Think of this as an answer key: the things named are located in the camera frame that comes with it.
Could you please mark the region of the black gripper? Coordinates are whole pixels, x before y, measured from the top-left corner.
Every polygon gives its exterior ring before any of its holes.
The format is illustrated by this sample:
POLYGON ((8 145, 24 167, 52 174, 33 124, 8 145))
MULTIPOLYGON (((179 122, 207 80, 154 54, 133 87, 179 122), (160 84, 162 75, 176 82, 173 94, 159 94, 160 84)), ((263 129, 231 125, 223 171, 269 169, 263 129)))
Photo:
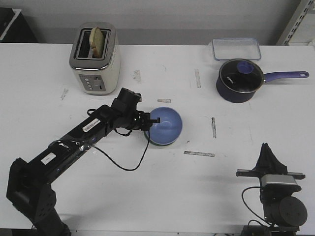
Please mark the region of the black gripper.
POLYGON ((261 145, 260 154, 255 167, 252 170, 238 169, 237 177, 256 177, 265 182, 293 182, 303 180, 306 175, 303 173, 293 173, 287 171, 287 166, 281 163, 271 151, 267 143, 261 145), (268 163, 268 172, 258 172, 266 169, 266 159, 268 163))
POLYGON ((152 127, 152 123, 160 123, 159 117, 150 119, 150 113, 137 110, 139 102, 142 102, 142 98, 126 101, 115 98, 111 105, 111 108, 116 113, 113 128, 147 131, 152 127))

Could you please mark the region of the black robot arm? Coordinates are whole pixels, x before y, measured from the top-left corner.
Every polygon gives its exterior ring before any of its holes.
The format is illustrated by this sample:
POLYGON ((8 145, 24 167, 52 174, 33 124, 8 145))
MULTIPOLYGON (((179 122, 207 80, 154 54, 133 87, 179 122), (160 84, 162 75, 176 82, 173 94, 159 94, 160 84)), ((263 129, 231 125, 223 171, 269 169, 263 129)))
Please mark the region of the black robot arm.
POLYGON ((53 141, 30 162, 16 159, 9 172, 6 197, 33 224, 32 229, 2 228, 2 236, 69 236, 68 226, 55 210, 56 193, 51 184, 100 139, 117 128, 128 131, 150 129, 160 119, 138 111, 137 102, 117 98, 111 106, 89 109, 89 117, 53 141))
POLYGON ((305 205, 292 194, 301 191, 297 180, 305 178, 303 173, 287 170, 271 151, 267 143, 263 143, 255 167, 251 170, 238 169, 238 177, 256 177, 259 179, 259 199, 263 206, 265 222, 250 220, 241 231, 242 236, 295 236, 299 227, 307 221, 308 213, 305 205))

